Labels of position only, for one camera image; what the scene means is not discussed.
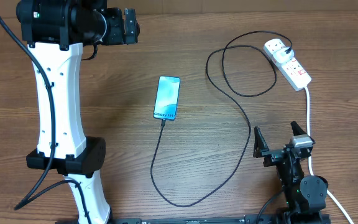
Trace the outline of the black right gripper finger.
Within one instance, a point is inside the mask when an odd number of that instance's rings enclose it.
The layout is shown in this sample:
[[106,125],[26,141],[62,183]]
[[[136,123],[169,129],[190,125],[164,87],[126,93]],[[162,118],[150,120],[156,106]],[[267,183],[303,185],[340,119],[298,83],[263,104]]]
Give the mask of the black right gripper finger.
[[298,125],[296,121],[292,121],[290,124],[294,136],[300,136],[306,134],[306,132]]
[[269,147],[258,126],[254,128],[254,150],[253,157],[264,157],[269,152]]

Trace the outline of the Samsung Galaxy smartphone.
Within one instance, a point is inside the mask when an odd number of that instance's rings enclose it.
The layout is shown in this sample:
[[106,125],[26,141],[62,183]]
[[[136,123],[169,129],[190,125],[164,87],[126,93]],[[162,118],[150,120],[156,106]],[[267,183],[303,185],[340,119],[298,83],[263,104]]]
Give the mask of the Samsung Galaxy smartphone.
[[159,78],[153,112],[155,119],[175,120],[180,83],[179,77],[161,76]]

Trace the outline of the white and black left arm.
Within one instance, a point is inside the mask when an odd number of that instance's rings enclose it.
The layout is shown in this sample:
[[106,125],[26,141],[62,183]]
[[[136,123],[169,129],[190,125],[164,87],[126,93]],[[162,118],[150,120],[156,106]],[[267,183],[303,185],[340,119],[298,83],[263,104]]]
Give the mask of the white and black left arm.
[[32,169],[55,169],[78,208],[78,223],[112,223],[101,168],[106,142],[86,136],[80,114],[79,76],[83,49],[138,41],[133,8],[109,8],[106,1],[21,1],[16,8],[22,38],[32,56],[40,132],[27,155]]

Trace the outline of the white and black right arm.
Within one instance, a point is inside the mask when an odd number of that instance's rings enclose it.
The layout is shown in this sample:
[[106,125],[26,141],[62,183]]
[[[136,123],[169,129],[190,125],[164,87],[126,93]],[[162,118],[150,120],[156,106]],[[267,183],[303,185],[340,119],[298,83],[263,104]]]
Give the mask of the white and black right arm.
[[[254,128],[253,156],[262,158],[265,167],[276,167],[282,189],[272,196],[260,209],[256,223],[330,223],[326,208],[328,181],[318,175],[305,175],[301,161],[310,157],[315,140],[298,125],[291,122],[293,137],[282,149],[269,149],[259,127]],[[267,206],[280,194],[284,194],[287,206],[279,208],[274,215],[263,217]]]

